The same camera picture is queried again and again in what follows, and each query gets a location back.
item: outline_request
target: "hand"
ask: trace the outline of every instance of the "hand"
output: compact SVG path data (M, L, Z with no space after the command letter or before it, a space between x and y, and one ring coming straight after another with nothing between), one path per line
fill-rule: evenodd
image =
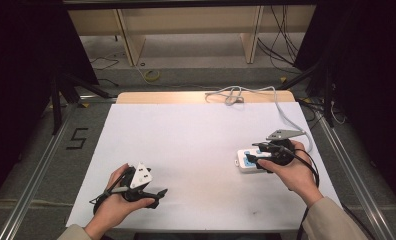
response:
M128 168L129 165L125 164L114 171L111 174L106 189ZM99 206L95 216L85 227L85 232L92 239L101 239L106 231L119 225L131 212L144 208L154 201L153 198L143 198L136 202L127 202L121 194L112 194Z
M293 140L291 140L291 142L295 149L305 150L301 142ZM311 165L309 157L303 151L296 150L295 154ZM323 195L314 182L313 173L298 159L292 160L292 162L286 166L261 159L258 160L258 164L278 175L286 187L296 192L308 207L311 207L315 202L323 198Z

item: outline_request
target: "wooden edge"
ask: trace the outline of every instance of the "wooden edge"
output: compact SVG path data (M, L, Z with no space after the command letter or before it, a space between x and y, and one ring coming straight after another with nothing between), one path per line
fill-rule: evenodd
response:
M186 91L186 92L124 92L119 94L116 104L167 104L167 103L224 103L226 97L221 95L209 95L206 98L206 91ZM276 91L278 102L295 102L295 98L290 91ZM273 91L242 92L241 96L245 103L275 102Z

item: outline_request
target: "sleeve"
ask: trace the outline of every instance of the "sleeve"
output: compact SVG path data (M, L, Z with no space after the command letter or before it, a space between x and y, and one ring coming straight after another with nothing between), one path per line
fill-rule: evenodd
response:
M58 240L92 240L89 235L79 225L73 224L68 227Z
M311 206L303 227L309 239L367 239L344 210L327 197Z

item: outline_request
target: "gray carpet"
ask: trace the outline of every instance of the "gray carpet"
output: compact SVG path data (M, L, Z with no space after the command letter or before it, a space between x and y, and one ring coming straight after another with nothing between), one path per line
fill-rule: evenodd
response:
M119 84L116 87L107 80L100 80L100 88L112 94L125 91L205 90L197 86L150 86L141 79L135 69L96 71L96 74L100 79L108 79ZM240 85L254 89L270 85L278 86L280 77L286 76L287 79L292 79L295 76L275 69L164 69L160 71L160 74L161 78L155 84L210 87ZM78 89L81 95L91 94L83 88ZM296 97L302 97L305 96L304 89L305 83L302 83L294 86L292 92ZM86 174L110 106L110 102L99 102L98 100L91 101L86 108L79 106L75 110L15 239L56 239L64 231L65 222ZM312 118L313 113L308 108L303 107L303 112L307 119ZM317 120L309 121L308 124L313 127L312 134L339 199L374 233L366 213ZM31 136L30 143L23 152L21 162L14 166L0 191L0 231L50 141L52 124L52 110L47 108ZM67 149L79 146L79 142L70 141L76 128L87 128L87 130L78 131L76 135L86 138L86 141L81 149ZM365 179L370 192L396 235L396 198L394 194L378 170L370 164L370 159L352 125L349 123L335 124L335 131L340 136L349 155L352 156L359 173ZM133 233L123 230L112 230L108 235L114 239L132 239L133 237ZM294 233L282 234L283 239L294 239L294 236Z

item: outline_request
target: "right hand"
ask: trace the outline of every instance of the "right hand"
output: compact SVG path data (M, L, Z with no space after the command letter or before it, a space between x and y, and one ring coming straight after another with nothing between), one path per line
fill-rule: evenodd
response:
M311 165L307 154L297 149L305 150L301 142L291 140L294 145L295 154ZM258 160L263 168L275 173L288 189L297 193L311 207L315 202L323 198L314 182L313 173L298 159L292 160L288 165L281 166L272 161Z

